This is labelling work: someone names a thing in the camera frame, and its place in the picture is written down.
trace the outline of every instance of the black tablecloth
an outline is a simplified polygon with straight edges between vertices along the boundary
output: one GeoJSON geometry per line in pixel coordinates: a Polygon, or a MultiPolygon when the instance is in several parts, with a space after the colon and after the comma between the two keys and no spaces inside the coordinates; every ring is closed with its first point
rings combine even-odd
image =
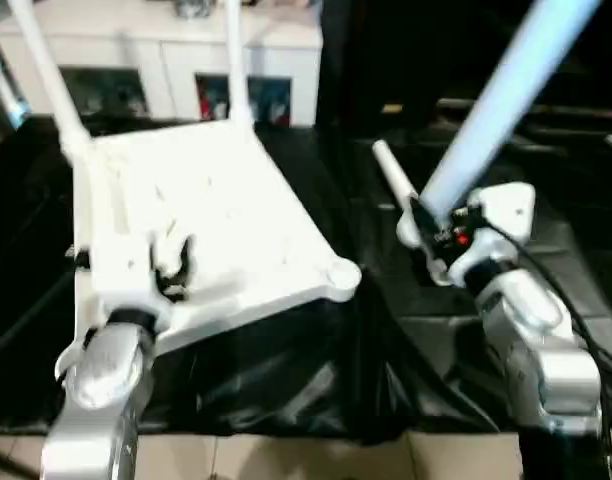
{"type": "MultiPolygon", "coordinates": [[[[88,121],[94,134],[157,126],[88,121]]],[[[371,142],[258,134],[336,252],[361,266],[362,283],[348,303],[313,302],[158,358],[142,431],[370,443],[404,429],[512,429],[471,299],[432,285],[396,241],[399,211],[371,142]]],[[[394,151],[421,186],[449,140],[429,131],[394,151]]],[[[538,190],[531,251],[612,351],[612,148],[575,139],[511,147],[483,183],[522,179],[538,190]]],[[[66,267],[71,202],[54,127],[31,119],[0,146],[0,335],[66,267]]],[[[60,402],[53,365],[72,332],[71,288],[0,356],[0,433],[48,429],[60,402]]]]}

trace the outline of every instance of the white cylinder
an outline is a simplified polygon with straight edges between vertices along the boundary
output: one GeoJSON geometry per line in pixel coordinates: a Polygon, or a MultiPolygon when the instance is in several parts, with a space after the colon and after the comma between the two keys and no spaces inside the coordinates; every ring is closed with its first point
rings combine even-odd
{"type": "Polygon", "coordinates": [[[384,172],[384,177],[386,177],[397,203],[402,210],[407,209],[410,206],[410,197],[417,197],[417,192],[408,180],[406,173],[384,140],[377,140],[373,144],[373,153],[377,157],[377,162],[384,172]]]}
{"type": "Polygon", "coordinates": [[[252,125],[253,116],[248,105],[248,84],[244,73],[241,34],[241,1],[226,0],[226,31],[228,33],[228,88],[230,91],[230,118],[252,125]]]}
{"type": "Polygon", "coordinates": [[[433,173],[422,199],[443,223],[566,55],[601,0],[537,0],[433,173]]]}
{"type": "Polygon", "coordinates": [[[8,0],[8,3],[35,60],[44,89],[53,106],[62,146],[64,142],[87,141],[90,135],[79,119],[66,83],[39,29],[32,3],[30,0],[8,0]]]}

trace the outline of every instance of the tiled floor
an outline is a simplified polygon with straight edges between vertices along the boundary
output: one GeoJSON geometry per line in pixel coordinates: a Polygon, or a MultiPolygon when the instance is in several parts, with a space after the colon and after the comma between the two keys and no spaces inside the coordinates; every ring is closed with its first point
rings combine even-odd
{"type": "MultiPolygon", "coordinates": [[[[0,437],[0,452],[38,468],[43,439],[0,437]]],[[[340,441],[190,435],[142,437],[137,480],[515,480],[513,435],[408,434],[361,448],[340,441]]],[[[0,480],[13,477],[0,472],[0,480]]]]}

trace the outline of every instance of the black cable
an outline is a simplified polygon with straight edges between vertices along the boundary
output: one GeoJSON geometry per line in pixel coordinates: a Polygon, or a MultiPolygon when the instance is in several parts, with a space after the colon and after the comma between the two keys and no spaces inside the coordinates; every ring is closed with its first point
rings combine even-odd
{"type": "MultiPolygon", "coordinates": [[[[577,311],[573,302],[570,300],[569,296],[566,294],[560,283],[557,279],[544,267],[541,262],[539,262],[535,257],[517,240],[511,237],[506,231],[493,225],[488,220],[482,217],[482,221],[485,227],[494,230],[499,233],[502,237],[508,240],[513,246],[517,249],[520,255],[530,263],[530,265],[539,273],[539,275],[549,284],[549,286],[553,289],[553,291],[557,294],[557,296],[564,303],[568,312],[570,313],[571,318],[575,322],[576,330],[580,337],[586,342],[586,346],[588,348],[588,353],[593,358],[597,365],[604,364],[602,362],[601,355],[603,354],[606,358],[608,358],[612,362],[612,354],[608,352],[605,348],[599,345],[592,334],[590,333],[590,329],[584,320],[584,317],[580,315],[577,311]]],[[[610,433],[610,406],[608,402],[608,392],[606,390],[605,382],[601,381],[601,390],[600,390],[600,405],[602,408],[602,441],[604,443],[605,454],[608,460],[608,467],[612,473],[612,437],[610,433]]]]}

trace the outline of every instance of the white cabinet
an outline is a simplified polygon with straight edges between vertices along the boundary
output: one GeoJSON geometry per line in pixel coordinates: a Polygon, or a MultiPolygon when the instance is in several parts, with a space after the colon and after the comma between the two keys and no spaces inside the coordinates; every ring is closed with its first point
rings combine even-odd
{"type": "MultiPolygon", "coordinates": [[[[206,19],[184,20],[175,16],[172,2],[44,0],[35,5],[35,14],[60,68],[84,74],[100,70],[106,76],[121,71],[123,78],[133,71],[138,86],[130,88],[139,90],[135,95],[153,118],[200,119],[198,81],[215,89],[205,92],[212,108],[226,94],[220,92],[226,85],[220,78],[228,72],[226,22],[219,8],[206,19]]],[[[263,97],[252,99],[264,110],[260,117],[281,118],[285,110],[286,123],[312,125],[322,44],[314,13],[244,8],[241,30],[251,97],[263,97]]],[[[14,18],[0,20],[0,48],[31,110],[51,113],[14,18]]],[[[65,77],[71,83],[73,75],[65,77]]],[[[90,78],[88,84],[104,83],[96,82],[94,73],[90,78]]],[[[110,94],[99,95],[108,100],[110,94]]],[[[75,100],[79,108],[82,102],[75,100]]]]}

